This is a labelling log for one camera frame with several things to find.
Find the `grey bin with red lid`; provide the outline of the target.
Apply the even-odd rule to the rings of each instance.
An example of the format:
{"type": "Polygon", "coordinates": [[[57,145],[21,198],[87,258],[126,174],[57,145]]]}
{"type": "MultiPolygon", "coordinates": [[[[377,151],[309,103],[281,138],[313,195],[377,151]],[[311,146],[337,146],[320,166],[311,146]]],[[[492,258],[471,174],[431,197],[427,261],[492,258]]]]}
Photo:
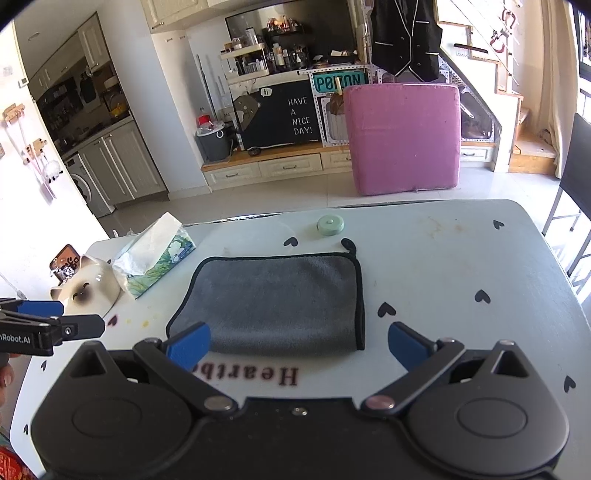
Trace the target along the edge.
{"type": "Polygon", "coordinates": [[[233,149],[232,129],[222,121],[214,121],[208,114],[197,117],[195,141],[207,164],[224,161],[233,149]]]}

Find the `small green round case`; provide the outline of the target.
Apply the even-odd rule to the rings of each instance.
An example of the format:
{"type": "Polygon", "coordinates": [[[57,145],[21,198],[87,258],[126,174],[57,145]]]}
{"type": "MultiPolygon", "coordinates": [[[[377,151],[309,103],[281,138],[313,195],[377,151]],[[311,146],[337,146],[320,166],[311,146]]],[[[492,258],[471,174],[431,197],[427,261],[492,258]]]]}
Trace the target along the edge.
{"type": "Polygon", "coordinates": [[[317,222],[317,230],[322,236],[329,237],[339,235],[345,228],[345,221],[335,214],[322,215],[317,222]]]}

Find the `white cat shaped ceramic holder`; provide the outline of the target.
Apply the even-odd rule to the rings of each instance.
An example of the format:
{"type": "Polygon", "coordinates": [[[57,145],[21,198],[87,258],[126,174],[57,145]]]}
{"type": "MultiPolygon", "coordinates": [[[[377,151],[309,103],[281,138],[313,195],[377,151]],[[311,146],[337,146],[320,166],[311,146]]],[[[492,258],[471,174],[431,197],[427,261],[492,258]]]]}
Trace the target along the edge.
{"type": "Polygon", "coordinates": [[[84,255],[80,258],[78,271],[61,286],[52,288],[50,298],[64,306],[66,315],[104,317],[117,301],[120,291],[111,265],[84,255]]]}

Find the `teal poison sign frame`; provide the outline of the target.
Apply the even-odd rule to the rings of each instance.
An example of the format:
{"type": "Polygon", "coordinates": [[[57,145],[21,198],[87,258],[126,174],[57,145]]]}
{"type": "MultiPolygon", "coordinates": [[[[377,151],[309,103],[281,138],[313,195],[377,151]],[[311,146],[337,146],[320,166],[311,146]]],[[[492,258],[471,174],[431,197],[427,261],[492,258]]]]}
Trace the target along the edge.
{"type": "Polygon", "coordinates": [[[324,147],[349,144],[346,131],[346,88],[369,83],[367,65],[337,65],[308,71],[324,147]]]}

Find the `black chair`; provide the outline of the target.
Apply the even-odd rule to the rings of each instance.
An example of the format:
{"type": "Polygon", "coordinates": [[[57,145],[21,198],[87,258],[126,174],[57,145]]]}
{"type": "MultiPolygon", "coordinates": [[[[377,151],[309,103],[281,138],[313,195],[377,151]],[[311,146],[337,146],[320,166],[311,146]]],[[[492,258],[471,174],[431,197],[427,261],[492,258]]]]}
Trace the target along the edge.
{"type": "Polygon", "coordinates": [[[574,115],[567,159],[554,203],[542,229],[543,236],[547,234],[554,220],[562,219],[562,216],[556,215],[556,210],[563,193],[566,193],[575,203],[579,215],[584,215],[587,219],[590,219],[590,147],[590,124],[580,114],[576,113],[574,115]]]}

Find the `black vest on hanger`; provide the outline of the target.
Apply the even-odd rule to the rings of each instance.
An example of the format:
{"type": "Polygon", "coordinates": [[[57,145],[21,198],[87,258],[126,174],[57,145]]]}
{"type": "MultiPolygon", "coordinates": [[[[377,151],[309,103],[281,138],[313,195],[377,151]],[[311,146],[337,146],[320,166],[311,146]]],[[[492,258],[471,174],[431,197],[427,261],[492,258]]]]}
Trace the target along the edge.
{"type": "Polygon", "coordinates": [[[372,13],[372,64],[398,77],[412,73],[422,82],[439,78],[443,30],[432,0],[377,0],[372,13]]]}

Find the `black have a nice day board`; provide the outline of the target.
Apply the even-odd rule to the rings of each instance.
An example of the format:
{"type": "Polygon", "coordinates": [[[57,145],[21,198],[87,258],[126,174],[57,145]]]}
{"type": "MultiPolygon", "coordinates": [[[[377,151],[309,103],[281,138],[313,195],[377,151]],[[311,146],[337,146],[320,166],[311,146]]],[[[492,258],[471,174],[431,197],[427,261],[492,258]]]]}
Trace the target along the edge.
{"type": "Polygon", "coordinates": [[[246,151],[321,141],[308,80],[238,91],[232,94],[232,103],[246,151]]]}

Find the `wooden staircase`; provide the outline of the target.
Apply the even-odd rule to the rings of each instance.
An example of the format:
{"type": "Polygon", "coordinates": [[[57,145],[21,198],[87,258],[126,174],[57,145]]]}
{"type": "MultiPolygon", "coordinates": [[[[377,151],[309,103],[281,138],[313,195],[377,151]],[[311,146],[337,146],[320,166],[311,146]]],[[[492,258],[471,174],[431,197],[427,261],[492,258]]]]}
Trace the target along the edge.
{"type": "Polygon", "coordinates": [[[496,173],[552,175],[556,153],[533,132],[532,95],[517,58],[525,45],[522,1],[438,1],[442,53],[493,116],[489,167],[496,173]]]}

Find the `grey microfibre towel black trim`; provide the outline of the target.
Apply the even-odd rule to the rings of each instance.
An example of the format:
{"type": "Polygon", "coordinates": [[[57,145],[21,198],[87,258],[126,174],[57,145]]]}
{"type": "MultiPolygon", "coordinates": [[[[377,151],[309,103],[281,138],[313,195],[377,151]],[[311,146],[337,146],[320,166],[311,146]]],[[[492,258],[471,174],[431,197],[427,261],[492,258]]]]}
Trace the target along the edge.
{"type": "Polygon", "coordinates": [[[204,259],[167,336],[202,322],[211,329],[215,353],[320,357],[362,351],[362,267],[356,244],[349,238],[341,244],[338,252],[204,259]]]}

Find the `washing machine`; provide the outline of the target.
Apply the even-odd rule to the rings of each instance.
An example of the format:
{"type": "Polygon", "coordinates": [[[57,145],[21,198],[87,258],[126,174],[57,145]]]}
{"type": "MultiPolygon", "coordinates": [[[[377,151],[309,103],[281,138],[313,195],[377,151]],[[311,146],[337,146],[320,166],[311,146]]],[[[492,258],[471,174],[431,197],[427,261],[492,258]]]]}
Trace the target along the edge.
{"type": "Polygon", "coordinates": [[[112,214],[114,207],[107,202],[99,191],[98,184],[85,167],[82,157],[76,153],[65,159],[64,164],[92,214],[96,218],[112,214]]]}

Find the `pink upright cushion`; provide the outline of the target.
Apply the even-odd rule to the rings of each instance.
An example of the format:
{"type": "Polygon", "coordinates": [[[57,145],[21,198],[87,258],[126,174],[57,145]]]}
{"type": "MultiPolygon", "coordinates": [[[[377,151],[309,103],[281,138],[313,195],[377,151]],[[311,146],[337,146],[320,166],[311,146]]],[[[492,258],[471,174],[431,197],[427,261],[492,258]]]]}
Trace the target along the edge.
{"type": "Polygon", "coordinates": [[[362,196],[445,190],[458,185],[460,93],[430,83],[346,88],[353,183],[362,196]]]}

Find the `cream low drawer cabinet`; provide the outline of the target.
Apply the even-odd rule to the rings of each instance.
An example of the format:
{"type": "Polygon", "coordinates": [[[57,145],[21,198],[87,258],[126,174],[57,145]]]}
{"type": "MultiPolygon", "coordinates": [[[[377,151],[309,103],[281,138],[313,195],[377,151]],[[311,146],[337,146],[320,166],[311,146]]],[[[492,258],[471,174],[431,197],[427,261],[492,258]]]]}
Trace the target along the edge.
{"type": "Polygon", "coordinates": [[[246,151],[233,153],[222,162],[201,167],[212,191],[259,183],[352,171],[347,145],[324,147],[311,142],[273,147],[257,156],[246,151]]]}

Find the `white tissue pack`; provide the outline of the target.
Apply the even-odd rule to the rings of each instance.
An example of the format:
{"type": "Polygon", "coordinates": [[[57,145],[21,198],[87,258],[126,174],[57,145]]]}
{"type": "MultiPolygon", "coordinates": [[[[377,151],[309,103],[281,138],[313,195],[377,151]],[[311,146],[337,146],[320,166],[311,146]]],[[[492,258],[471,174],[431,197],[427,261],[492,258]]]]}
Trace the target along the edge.
{"type": "Polygon", "coordinates": [[[166,212],[134,236],[111,266],[120,287],[137,299],[194,250],[181,222],[166,212]]]}

